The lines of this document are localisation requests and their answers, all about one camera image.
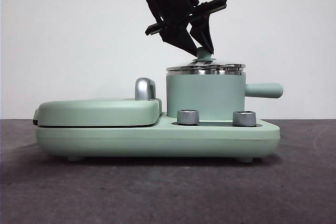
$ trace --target mint green appliance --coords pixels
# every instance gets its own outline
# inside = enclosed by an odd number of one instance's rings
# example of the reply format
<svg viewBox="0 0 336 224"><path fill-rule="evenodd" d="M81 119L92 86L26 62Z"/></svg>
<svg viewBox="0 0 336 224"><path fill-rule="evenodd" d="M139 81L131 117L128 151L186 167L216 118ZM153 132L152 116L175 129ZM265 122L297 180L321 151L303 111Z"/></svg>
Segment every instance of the mint green appliance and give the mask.
<svg viewBox="0 0 336 224"><path fill-rule="evenodd" d="M245 111L245 96L278 98L279 84L246 84L242 64L210 56L168 68L167 113L155 83L140 78L132 99L43 103L35 112L36 140L51 155L85 157L232 157L271 155L278 126Z"/></svg>

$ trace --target white wall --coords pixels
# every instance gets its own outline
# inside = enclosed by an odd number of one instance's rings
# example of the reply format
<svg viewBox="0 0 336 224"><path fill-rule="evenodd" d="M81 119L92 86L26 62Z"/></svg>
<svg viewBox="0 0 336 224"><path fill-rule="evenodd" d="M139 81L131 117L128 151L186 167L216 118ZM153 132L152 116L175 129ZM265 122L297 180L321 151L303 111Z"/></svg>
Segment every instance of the white wall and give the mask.
<svg viewBox="0 0 336 224"><path fill-rule="evenodd" d="M41 103L133 97L192 56L146 37L145 0L1 0L3 119L30 119ZM336 118L336 0L229 0L212 15L215 58L246 64L248 82L280 82L281 99L247 98L267 119Z"/></svg>

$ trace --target chrome handle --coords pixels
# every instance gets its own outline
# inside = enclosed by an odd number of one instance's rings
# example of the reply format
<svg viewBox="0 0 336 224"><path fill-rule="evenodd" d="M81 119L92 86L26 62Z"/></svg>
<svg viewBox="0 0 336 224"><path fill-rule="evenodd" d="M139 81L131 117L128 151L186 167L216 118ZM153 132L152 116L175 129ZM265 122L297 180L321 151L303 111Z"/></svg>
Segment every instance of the chrome handle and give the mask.
<svg viewBox="0 0 336 224"><path fill-rule="evenodd" d="M149 78L139 78L135 83L135 100L149 101L155 98L155 82Z"/></svg>

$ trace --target green cylindrical pot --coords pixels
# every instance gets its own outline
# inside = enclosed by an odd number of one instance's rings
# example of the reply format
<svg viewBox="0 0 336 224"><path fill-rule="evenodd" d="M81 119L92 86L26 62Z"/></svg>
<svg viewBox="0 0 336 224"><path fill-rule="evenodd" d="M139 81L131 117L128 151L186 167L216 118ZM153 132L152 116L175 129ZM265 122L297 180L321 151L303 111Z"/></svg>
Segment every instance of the green cylindrical pot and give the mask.
<svg viewBox="0 0 336 224"><path fill-rule="evenodd" d="M178 110L198 110L200 120L231 120L234 111L244 110L245 74L167 75L167 115Z"/></svg>

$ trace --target gray floor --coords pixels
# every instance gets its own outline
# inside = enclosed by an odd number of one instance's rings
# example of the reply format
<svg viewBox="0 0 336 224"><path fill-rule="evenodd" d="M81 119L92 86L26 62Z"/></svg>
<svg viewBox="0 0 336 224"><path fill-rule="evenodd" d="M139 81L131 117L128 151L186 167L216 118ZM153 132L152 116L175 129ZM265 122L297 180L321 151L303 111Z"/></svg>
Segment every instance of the gray floor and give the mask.
<svg viewBox="0 0 336 224"><path fill-rule="evenodd" d="M270 121L276 154L89 158L35 144L27 120L1 121L1 223L336 223L336 120Z"/></svg>

